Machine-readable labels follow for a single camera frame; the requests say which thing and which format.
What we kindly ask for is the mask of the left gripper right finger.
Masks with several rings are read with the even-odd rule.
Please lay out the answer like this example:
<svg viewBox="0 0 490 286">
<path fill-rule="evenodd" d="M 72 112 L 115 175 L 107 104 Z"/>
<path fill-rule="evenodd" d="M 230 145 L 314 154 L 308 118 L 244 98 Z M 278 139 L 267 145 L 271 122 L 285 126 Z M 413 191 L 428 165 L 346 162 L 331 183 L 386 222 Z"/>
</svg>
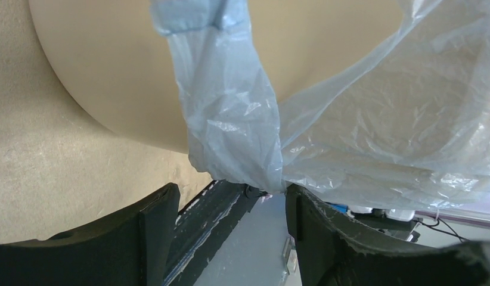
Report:
<svg viewBox="0 0 490 286">
<path fill-rule="evenodd" d="M 286 218 L 303 285 L 490 285 L 490 241 L 432 248 L 399 240 L 291 185 Z"/>
</svg>

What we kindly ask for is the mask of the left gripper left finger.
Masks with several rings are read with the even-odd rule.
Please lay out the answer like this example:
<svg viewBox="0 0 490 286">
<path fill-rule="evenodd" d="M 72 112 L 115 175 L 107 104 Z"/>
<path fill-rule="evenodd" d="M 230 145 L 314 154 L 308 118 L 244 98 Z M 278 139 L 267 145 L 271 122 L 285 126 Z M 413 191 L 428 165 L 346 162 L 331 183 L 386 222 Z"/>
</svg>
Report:
<svg viewBox="0 0 490 286">
<path fill-rule="evenodd" d="M 0 285 L 162 285 L 179 198 L 169 183 L 47 240 L 0 244 Z"/>
</svg>

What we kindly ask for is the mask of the blue plastic trash bag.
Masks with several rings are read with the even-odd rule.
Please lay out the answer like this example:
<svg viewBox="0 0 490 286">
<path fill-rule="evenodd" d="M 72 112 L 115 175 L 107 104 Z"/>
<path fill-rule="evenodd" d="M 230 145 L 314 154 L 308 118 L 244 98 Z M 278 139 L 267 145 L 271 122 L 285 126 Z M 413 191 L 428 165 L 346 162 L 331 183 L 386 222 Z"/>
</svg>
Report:
<svg viewBox="0 0 490 286">
<path fill-rule="evenodd" d="M 399 1 L 399 29 L 343 72 L 277 103 L 246 1 L 153 1 L 187 125 L 213 179 L 288 184 L 379 209 L 490 194 L 490 1 Z"/>
</svg>

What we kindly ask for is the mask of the beige paper trash bin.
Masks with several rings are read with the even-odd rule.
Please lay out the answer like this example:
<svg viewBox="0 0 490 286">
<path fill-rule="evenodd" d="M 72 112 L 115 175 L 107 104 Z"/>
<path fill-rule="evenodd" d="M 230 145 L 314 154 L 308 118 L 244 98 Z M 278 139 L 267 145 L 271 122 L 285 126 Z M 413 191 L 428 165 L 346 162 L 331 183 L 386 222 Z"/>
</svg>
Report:
<svg viewBox="0 0 490 286">
<path fill-rule="evenodd" d="M 119 135 L 185 153 L 166 39 L 148 1 L 30 1 L 43 51 L 75 101 Z M 278 100 L 338 74 L 397 31 L 396 1 L 250 1 L 253 41 Z"/>
</svg>

